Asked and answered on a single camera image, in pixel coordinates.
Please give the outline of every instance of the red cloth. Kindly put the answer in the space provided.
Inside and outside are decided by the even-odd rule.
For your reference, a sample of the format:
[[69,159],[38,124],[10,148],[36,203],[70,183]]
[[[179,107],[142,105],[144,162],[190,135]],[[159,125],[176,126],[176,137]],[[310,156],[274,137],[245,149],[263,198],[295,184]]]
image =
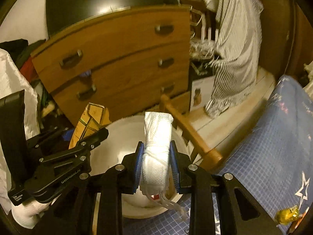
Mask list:
[[38,74],[35,70],[34,65],[32,64],[32,58],[29,57],[27,61],[23,64],[20,69],[20,73],[26,78],[26,80],[30,83],[33,80],[38,79]]

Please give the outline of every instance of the drawer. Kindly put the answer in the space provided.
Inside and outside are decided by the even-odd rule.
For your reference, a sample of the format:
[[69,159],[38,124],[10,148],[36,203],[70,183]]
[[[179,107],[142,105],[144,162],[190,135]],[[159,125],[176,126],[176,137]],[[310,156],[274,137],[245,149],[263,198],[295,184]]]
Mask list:
[[[188,68],[189,42],[171,44],[104,65],[89,78],[66,83],[52,96],[73,125],[88,102],[110,108],[110,120],[115,121],[159,103],[161,88],[170,96],[185,92]],[[77,93],[83,92],[78,99]]]
[[189,41],[189,12],[145,11],[128,13],[105,20],[107,15],[84,22],[87,27],[45,45],[33,56],[33,64],[50,93],[86,70],[148,48]]

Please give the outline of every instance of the metal screw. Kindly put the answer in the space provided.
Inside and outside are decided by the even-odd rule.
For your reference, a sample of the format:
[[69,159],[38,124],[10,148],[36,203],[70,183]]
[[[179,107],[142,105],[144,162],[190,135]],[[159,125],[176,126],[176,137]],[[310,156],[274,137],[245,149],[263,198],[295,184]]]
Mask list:
[[233,176],[233,174],[225,173],[224,174],[224,178],[227,179],[227,180],[232,180],[234,178],[234,176]]
[[125,169],[125,166],[123,164],[118,164],[117,166],[115,166],[115,169],[118,171],[121,171],[121,170]]
[[79,178],[81,179],[81,180],[85,180],[86,178],[88,178],[88,173],[82,173],[82,174],[80,174],[79,175]]
[[195,164],[190,164],[190,165],[188,166],[188,169],[195,171],[195,170],[198,169],[198,166],[196,166]]

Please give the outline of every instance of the wooden dresser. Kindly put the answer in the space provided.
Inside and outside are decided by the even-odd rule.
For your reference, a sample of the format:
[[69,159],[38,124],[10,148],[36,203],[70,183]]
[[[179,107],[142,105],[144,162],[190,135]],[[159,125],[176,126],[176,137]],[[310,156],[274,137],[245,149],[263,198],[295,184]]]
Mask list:
[[108,107],[115,121],[156,110],[161,93],[184,112],[190,101],[189,12],[187,6],[164,5],[87,19],[53,36],[32,61],[73,125],[88,102]]

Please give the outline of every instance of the wooden floor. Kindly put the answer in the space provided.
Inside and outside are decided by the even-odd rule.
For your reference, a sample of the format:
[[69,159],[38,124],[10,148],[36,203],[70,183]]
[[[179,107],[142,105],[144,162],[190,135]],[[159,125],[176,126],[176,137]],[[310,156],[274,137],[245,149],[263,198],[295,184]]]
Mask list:
[[[256,124],[274,86],[274,76],[259,67],[254,90],[240,105],[229,108],[215,119],[210,118],[203,108],[186,116],[209,147],[215,147],[223,156],[228,156]],[[199,155],[195,162],[201,162]]]

